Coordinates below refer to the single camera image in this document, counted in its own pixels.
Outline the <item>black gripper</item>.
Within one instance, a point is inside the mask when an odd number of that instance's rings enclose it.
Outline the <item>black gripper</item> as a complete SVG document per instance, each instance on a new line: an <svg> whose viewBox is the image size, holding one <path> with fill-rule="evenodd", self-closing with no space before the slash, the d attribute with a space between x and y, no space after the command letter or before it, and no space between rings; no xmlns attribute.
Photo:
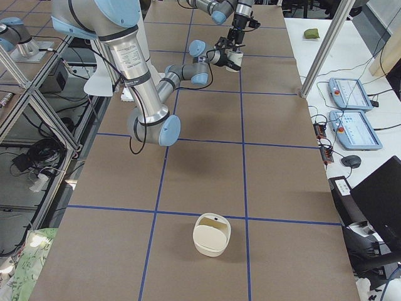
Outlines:
<svg viewBox="0 0 401 301"><path fill-rule="evenodd" d="M230 44L241 44L244 35L245 35L245 28L250 20L249 16L245 16L242 14L234 14L234 18L232 20L232 28L229 30L227 35L227 40Z"/></svg>
<svg viewBox="0 0 401 301"><path fill-rule="evenodd" d="M232 61L228 58L225 48L217 48L216 55L219 55L219 58L216 61L216 66L232 66Z"/></svg>

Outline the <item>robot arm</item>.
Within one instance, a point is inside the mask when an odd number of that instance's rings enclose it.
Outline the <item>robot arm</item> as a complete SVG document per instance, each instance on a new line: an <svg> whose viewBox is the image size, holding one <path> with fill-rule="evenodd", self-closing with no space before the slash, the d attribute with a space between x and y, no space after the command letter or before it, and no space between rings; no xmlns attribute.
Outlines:
<svg viewBox="0 0 401 301"><path fill-rule="evenodd" d="M184 6L187 9L200 9L207 13L218 25L226 22L228 17L233 14L232 28L227 37L221 37L219 42L229 46L241 46L245 32L258 29L261 23L253 18L254 1L212 1L212 0L192 0L186 1Z"/></svg>
<svg viewBox="0 0 401 301"><path fill-rule="evenodd" d="M139 1L53 1L51 18L55 30L109 47L113 67L137 104L128 132L144 144L171 146L179 138L180 119L165 101L182 81L205 85L211 64L236 71L241 66L232 52L195 40L189 48L192 64L171 65L159 75L150 62Z"/></svg>

